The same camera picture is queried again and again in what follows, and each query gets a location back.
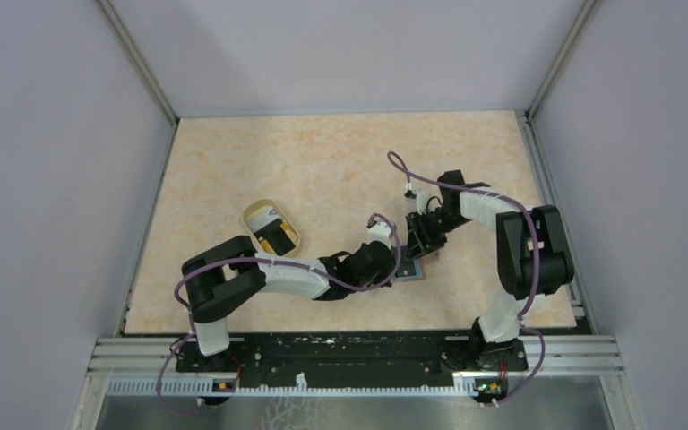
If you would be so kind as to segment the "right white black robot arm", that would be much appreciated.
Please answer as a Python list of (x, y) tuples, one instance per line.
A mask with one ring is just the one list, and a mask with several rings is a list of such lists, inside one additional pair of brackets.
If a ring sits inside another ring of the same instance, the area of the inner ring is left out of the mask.
[(469, 359), (491, 369), (514, 341), (540, 298), (570, 283), (575, 268), (560, 211), (553, 205), (529, 207), (480, 182), (469, 184), (459, 170), (441, 175), (440, 203), (426, 193), (414, 196), (406, 217), (407, 257), (416, 260), (441, 250), (447, 236), (471, 221), (496, 236), (496, 267), (501, 289), (472, 325)]

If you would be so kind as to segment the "beige oval card tray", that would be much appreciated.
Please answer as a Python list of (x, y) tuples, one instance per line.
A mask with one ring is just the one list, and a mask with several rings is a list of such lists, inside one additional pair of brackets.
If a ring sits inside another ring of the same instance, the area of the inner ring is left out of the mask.
[(301, 251), (299, 231), (272, 199), (259, 199), (246, 206), (241, 220), (265, 253), (295, 257)]

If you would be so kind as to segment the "brown leather card holder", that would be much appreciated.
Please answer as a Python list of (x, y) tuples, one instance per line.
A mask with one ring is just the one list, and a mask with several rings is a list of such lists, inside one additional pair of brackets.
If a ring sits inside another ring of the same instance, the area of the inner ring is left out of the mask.
[(394, 281), (412, 282), (425, 280), (428, 275), (428, 269), (439, 260), (439, 257), (439, 253), (433, 253), (414, 260), (403, 260), (394, 277)]

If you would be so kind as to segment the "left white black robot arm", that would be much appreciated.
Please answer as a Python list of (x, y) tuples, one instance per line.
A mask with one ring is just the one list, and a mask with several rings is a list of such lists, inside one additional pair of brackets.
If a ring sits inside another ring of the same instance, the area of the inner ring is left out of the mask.
[(197, 357), (212, 371), (230, 364), (228, 317), (258, 294), (343, 300), (356, 292), (389, 287), (400, 257), (401, 252), (388, 240), (308, 261), (260, 252), (249, 236), (235, 236), (214, 246), (182, 264), (183, 278), (176, 285), (187, 296)]

